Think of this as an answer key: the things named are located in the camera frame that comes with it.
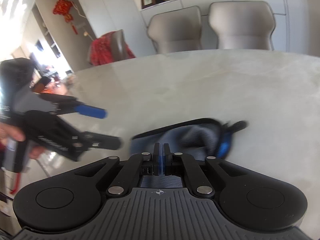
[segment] metal screw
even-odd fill
[[[113,186],[113,187],[110,187],[110,188],[108,189],[108,192],[109,192],[110,194],[120,195],[121,193],[124,192],[124,189],[123,189],[123,187]]]
[[[200,186],[197,188],[197,192],[200,194],[210,194],[212,192],[212,188],[208,186]]]
[[[74,143],[73,146],[79,148],[79,147],[82,147],[83,144],[82,143]]]

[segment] round table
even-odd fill
[[[308,211],[300,228],[320,237],[320,58],[201,50],[125,60],[77,76],[73,95],[109,115],[64,118],[80,130],[119,136],[124,146],[88,151],[78,163],[51,156],[45,160],[51,175],[110,155],[126,160],[130,138],[159,127],[203,117],[247,120],[227,160],[301,189]]]

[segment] chair backrest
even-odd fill
[[[212,3],[209,25],[218,36],[219,49],[273,50],[276,22],[264,1]]]
[[[201,13],[198,6],[154,15],[148,27],[148,35],[157,52],[169,53],[202,49]]]
[[[129,58],[123,30],[116,31],[111,35],[110,46],[114,61],[120,61]]]

